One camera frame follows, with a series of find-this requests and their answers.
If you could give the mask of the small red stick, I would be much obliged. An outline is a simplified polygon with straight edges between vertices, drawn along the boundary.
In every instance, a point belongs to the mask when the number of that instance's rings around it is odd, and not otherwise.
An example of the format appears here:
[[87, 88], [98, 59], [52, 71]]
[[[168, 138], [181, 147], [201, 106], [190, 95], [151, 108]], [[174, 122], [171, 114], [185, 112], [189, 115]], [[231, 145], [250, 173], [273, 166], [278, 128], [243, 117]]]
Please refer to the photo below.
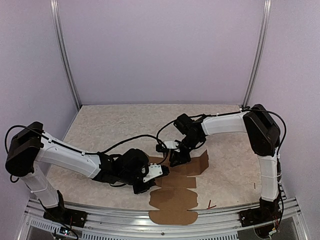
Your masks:
[[217, 205], [216, 204], [213, 204], [212, 200], [210, 199], [209, 202], [208, 202], [208, 206], [207, 206], [207, 210], [209, 209], [213, 209], [215, 208]]

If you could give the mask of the right aluminium corner post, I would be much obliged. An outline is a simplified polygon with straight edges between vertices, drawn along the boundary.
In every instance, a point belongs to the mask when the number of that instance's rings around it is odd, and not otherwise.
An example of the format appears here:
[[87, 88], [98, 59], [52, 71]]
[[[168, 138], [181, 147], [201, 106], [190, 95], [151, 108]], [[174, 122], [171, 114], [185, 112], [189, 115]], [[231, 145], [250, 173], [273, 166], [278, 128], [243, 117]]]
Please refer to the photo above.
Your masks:
[[262, 19], [261, 19], [261, 24], [259, 29], [256, 51], [253, 59], [253, 65], [250, 71], [249, 81], [245, 91], [244, 99], [241, 104], [242, 107], [247, 107], [249, 105], [249, 101], [251, 99], [254, 86], [257, 80], [257, 75], [258, 75], [261, 59], [263, 56], [265, 41], [266, 41], [267, 32], [268, 32], [271, 8], [272, 8], [272, 0], [265, 0], [263, 5]]

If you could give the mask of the left aluminium corner post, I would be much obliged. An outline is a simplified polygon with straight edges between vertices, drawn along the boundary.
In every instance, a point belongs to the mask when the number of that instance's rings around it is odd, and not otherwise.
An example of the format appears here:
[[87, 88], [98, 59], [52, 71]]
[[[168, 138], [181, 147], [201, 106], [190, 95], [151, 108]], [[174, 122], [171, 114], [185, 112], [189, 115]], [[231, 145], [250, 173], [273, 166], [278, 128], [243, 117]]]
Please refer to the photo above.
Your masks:
[[60, 10], [59, 10], [59, 1], [58, 0], [50, 0], [50, 9], [52, 14], [52, 20], [55, 30], [55, 35], [57, 38], [57, 45], [60, 52], [60, 57], [63, 65], [63, 69], [66, 75], [67, 83], [71, 92], [71, 96], [77, 111], [79, 111], [82, 107], [82, 103], [79, 97], [79, 93], [73, 78], [70, 61], [68, 58], [67, 48], [64, 40], [62, 22], [60, 17]]

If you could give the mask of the front aluminium frame rail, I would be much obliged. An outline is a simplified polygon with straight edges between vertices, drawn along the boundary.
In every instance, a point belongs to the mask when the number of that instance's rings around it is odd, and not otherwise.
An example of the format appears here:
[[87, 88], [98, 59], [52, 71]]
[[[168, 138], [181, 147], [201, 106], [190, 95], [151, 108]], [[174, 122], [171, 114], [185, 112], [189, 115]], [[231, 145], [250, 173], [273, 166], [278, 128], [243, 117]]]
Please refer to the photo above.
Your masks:
[[279, 211], [262, 212], [259, 203], [231, 207], [168, 212], [155, 219], [158, 209], [133, 210], [65, 202], [84, 218], [60, 224], [46, 219], [37, 199], [29, 199], [16, 238], [27, 239], [35, 229], [42, 240], [308, 240], [302, 212], [295, 198], [279, 202]]

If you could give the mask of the aluminium corner post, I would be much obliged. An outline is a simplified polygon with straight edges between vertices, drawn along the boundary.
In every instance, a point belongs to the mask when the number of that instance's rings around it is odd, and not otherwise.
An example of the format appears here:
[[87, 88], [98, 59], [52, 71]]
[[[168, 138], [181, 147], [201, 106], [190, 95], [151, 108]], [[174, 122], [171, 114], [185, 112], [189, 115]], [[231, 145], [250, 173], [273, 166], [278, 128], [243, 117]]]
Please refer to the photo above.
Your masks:
[[263, 5], [262, 19], [261, 19], [261, 24], [259, 29], [256, 51], [253, 59], [253, 65], [250, 71], [249, 81], [245, 91], [244, 99], [241, 104], [242, 107], [247, 107], [249, 105], [249, 101], [251, 99], [254, 86], [257, 80], [257, 75], [258, 75], [261, 59], [263, 56], [265, 41], [266, 41], [267, 32], [268, 32], [271, 8], [272, 8], [272, 0], [265, 0]]
[[50, 0], [50, 9], [52, 14], [52, 20], [55, 30], [55, 35], [57, 38], [57, 45], [60, 52], [60, 57], [63, 65], [63, 69], [66, 75], [67, 83], [71, 92], [71, 96], [77, 111], [79, 111], [82, 107], [82, 103], [79, 97], [79, 93], [73, 78], [70, 61], [68, 58], [67, 48], [64, 40], [62, 22], [60, 17], [60, 10], [59, 10], [59, 1], [58, 0]]

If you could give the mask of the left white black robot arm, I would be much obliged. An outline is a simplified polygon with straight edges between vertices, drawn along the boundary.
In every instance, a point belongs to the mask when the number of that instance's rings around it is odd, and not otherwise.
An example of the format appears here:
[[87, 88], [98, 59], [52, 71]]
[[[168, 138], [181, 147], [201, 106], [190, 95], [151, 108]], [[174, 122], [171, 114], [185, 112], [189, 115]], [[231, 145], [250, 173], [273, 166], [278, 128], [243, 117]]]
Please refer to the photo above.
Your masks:
[[131, 148], [124, 154], [90, 153], [52, 137], [38, 121], [19, 128], [21, 131], [11, 141], [4, 142], [5, 169], [36, 195], [45, 219], [64, 227], [83, 228], [88, 214], [65, 207], [62, 193], [50, 184], [39, 163], [71, 170], [100, 183], [129, 185], [136, 195], [149, 190], [165, 172], [161, 165], [150, 163], [140, 149]]

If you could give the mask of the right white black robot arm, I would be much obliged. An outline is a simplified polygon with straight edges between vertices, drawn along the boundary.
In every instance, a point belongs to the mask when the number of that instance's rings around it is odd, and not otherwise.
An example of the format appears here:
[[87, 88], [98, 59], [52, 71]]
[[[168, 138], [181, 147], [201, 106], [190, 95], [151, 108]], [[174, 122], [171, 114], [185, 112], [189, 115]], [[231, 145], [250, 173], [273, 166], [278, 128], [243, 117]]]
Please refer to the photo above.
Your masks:
[[207, 136], [226, 133], [246, 133], [252, 151], [258, 158], [261, 177], [261, 197], [257, 208], [249, 208], [239, 213], [242, 227], [259, 225], [280, 220], [281, 164], [279, 151], [282, 144], [281, 130], [272, 118], [272, 113], [261, 104], [237, 112], [197, 117], [183, 113], [173, 125], [184, 135], [173, 147], [170, 166], [176, 167], [191, 161], [190, 152]]

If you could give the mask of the brown cardboard box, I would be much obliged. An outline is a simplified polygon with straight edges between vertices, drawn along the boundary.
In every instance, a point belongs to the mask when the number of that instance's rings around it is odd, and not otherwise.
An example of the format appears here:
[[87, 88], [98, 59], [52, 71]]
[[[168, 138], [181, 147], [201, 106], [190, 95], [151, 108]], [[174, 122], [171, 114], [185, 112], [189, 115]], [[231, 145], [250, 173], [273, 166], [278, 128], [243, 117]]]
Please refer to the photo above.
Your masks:
[[158, 189], [150, 192], [149, 205], [156, 208], [148, 212], [150, 220], [158, 225], [186, 226], [194, 223], [198, 213], [192, 211], [198, 206], [196, 177], [209, 167], [209, 155], [205, 150], [191, 161], [169, 168], [169, 174], [156, 178]]

